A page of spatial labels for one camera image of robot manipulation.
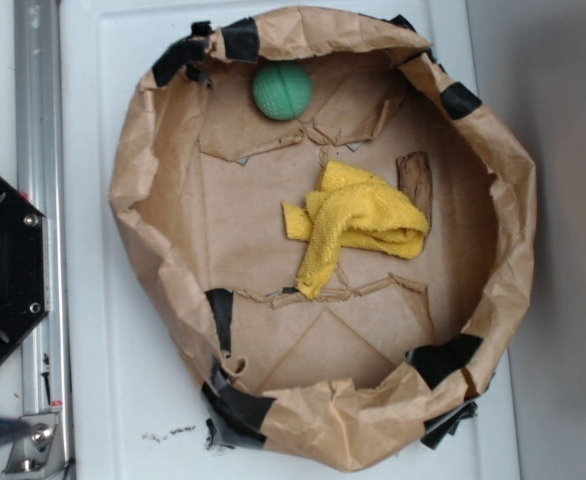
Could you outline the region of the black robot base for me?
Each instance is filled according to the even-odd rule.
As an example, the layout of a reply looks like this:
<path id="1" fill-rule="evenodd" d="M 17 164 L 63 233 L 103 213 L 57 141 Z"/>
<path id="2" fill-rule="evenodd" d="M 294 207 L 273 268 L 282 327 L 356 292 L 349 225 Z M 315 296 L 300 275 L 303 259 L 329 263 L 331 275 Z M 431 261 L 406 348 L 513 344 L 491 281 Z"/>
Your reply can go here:
<path id="1" fill-rule="evenodd" d="M 0 177 L 0 366 L 48 311 L 44 216 Z"/>

